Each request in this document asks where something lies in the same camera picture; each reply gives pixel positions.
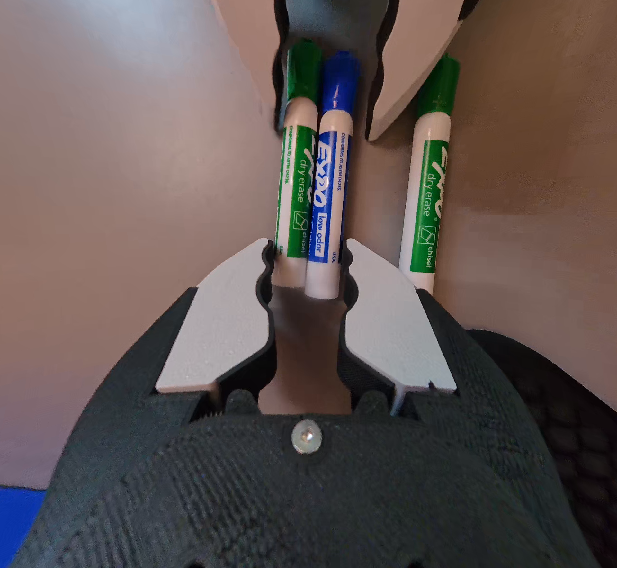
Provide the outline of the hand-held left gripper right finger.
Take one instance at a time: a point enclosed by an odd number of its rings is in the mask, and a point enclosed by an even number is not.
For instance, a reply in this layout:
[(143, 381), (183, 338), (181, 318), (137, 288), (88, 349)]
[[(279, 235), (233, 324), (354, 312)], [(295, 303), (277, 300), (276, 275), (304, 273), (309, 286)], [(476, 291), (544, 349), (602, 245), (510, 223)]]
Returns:
[(453, 394), (457, 384), (416, 288), (355, 239), (344, 245), (344, 302), (337, 373), (352, 401), (385, 395), (391, 415), (408, 393)]

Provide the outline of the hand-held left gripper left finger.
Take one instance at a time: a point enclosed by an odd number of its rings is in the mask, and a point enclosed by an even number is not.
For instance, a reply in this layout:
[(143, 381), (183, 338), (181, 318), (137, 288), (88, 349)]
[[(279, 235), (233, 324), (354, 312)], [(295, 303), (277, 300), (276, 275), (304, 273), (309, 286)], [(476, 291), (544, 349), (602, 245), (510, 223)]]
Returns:
[(273, 269), (273, 242), (258, 239), (202, 280), (158, 377), (158, 393), (204, 392), (223, 406), (240, 389), (258, 400), (277, 369)]

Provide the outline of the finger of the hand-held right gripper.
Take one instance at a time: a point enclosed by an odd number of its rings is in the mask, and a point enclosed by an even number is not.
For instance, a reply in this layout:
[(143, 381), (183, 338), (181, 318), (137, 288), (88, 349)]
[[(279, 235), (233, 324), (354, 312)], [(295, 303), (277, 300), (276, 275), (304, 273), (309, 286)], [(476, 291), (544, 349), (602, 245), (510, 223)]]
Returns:
[(390, 0), (378, 46), (382, 81), (367, 109), (366, 140), (375, 141), (418, 93), (444, 54), (461, 21), (464, 0)]
[(286, 0), (215, 0), (230, 40), (238, 49), (257, 91), (281, 128), (287, 101), (284, 54), (289, 37)]

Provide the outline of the green dry erase marker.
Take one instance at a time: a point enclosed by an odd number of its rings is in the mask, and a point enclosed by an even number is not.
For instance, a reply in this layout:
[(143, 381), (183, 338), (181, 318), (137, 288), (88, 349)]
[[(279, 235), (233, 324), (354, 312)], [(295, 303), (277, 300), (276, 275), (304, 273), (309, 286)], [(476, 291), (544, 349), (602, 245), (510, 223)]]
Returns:
[(418, 94), (398, 268), (416, 288), (429, 294), (434, 290), (459, 74), (459, 61), (443, 54)]
[(317, 147), (321, 50), (303, 39), (288, 51), (287, 102), (282, 132), (272, 283), (305, 285)]

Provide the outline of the blue dry erase marker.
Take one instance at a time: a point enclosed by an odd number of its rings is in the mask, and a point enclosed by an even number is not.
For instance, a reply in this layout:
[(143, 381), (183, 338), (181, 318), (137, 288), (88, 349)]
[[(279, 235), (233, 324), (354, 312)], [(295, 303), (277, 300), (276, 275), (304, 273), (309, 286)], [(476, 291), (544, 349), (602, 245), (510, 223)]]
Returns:
[(348, 51), (338, 51), (323, 66), (305, 279), (305, 294), (319, 300), (334, 300), (339, 295), (352, 115), (359, 75), (360, 63)]

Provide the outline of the black mesh wrist rest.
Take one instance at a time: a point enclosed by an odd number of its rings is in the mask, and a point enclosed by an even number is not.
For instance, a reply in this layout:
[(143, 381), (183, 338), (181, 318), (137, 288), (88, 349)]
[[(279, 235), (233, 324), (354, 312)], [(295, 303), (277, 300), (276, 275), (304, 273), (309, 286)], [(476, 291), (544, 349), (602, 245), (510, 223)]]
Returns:
[(538, 424), (598, 563), (616, 567), (616, 411), (535, 350), (498, 333), (468, 333)]

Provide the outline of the blue plastic object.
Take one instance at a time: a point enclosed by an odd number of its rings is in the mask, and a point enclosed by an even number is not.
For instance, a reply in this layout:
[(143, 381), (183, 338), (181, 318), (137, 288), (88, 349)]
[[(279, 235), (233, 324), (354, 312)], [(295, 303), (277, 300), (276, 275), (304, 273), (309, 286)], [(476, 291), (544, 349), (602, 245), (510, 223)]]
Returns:
[(1, 486), (1, 567), (8, 567), (33, 525), (45, 490)]

